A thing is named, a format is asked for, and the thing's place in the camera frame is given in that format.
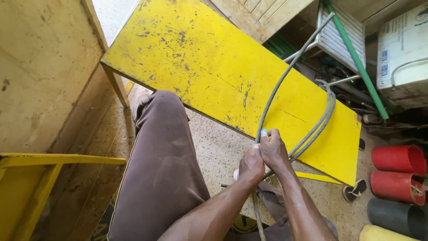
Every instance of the yellow metal frame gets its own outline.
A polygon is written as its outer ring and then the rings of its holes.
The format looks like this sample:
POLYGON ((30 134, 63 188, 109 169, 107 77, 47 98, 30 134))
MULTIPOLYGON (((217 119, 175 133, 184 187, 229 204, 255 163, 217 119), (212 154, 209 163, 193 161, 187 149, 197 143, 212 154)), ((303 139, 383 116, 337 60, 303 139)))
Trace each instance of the yellow metal frame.
MULTIPOLYGON (((149 89, 175 92, 186 107, 250 138, 288 66, 199 0, 141 1, 101 63, 149 89)), ((326 104, 325 91, 292 69, 265 127, 278 128, 287 147, 294 147, 326 104)), ((360 129, 357 114, 336 102, 326 129, 299 158, 324 175, 298 175, 353 186, 360 129)))
POLYGON ((74 154, 0 153, 0 241, 30 239, 63 164, 125 161, 74 154))

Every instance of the shoe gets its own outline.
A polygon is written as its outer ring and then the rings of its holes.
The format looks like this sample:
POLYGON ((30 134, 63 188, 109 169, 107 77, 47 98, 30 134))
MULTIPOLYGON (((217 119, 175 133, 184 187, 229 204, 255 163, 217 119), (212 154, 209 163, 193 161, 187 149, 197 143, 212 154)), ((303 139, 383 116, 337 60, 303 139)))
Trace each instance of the shoe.
POLYGON ((138 87, 137 92, 135 93, 134 102, 131 104, 131 118, 133 121, 137 121, 141 116, 143 112, 142 107, 151 94, 152 91, 149 91, 144 87, 138 87))
POLYGON ((348 202, 353 202, 355 199, 361 197, 361 194, 367 189, 365 180, 360 179, 355 183, 354 187, 344 187, 342 190, 343 197, 348 202))

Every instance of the green rod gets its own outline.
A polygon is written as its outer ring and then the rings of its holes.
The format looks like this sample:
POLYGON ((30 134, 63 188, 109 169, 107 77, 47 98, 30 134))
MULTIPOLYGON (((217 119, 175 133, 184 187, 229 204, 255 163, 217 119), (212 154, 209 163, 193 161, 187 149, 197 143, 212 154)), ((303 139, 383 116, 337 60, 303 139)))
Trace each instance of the green rod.
POLYGON ((327 8, 328 12, 333 12, 335 15, 333 17, 333 22, 336 25, 337 30, 339 31, 340 36, 343 39, 343 42, 346 45, 346 48, 348 48, 349 53, 351 54, 352 59, 355 62, 355 65, 357 66, 358 71, 360 72, 361 77, 364 80, 364 83, 367 86, 367 89, 370 92, 370 95, 372 96, 374 103, 377 106, 377 109, 379 110, 380 115, 384 120, 389 119, 388 113, 385 110, 385 107, 382 104, 382 101, 380 100, 379 96, 377 95, 376 89, 373 86, 372 81, 370 80, 369 75, 366 72, 366 69, 363 66, 363 63, 361 62, 360 58, 357 55, 357 52, 354 49, 354 46, 351 43, 351 40, 349 39, 348 34, 346 33, 345 29, 343 28, 342 23, 340 22, 336 11, 334 10, 333 6, 331 5, 331 0, 324 0, 324 5, 327 8))

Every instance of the flip-flop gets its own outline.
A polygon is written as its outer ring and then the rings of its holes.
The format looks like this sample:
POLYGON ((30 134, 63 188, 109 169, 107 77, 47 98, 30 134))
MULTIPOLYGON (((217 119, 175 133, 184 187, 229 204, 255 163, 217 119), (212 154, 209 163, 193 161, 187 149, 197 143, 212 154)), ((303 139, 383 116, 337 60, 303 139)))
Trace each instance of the flip-flop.
POLYGON ((353 202, 359 198, 361 194, 367 189, 367 183, 365 180, 360 179, 356 181, 354 187, 344 187, 342 190, 343 197, 348 202, 353 202))

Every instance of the yellow table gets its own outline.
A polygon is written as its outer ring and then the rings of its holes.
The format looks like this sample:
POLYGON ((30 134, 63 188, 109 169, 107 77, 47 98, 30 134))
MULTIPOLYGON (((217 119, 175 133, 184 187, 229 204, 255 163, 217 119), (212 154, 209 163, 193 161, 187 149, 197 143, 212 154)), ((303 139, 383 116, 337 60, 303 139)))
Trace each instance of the yellow table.
MULTIPOLYGON (((152 90, 171 90, 186 107, 250 138, 288 66, 199 0, 141 1, 101 63, 125 106, 113 72, 152 90)), ((326 92, 292 69, 265 127, 278 128, 291 149, 326 104, 326 92)), ((299 157, 322 175, 297 175, 353 186, 360 128, 357 114, 337 101, 326 129, 299 157)))

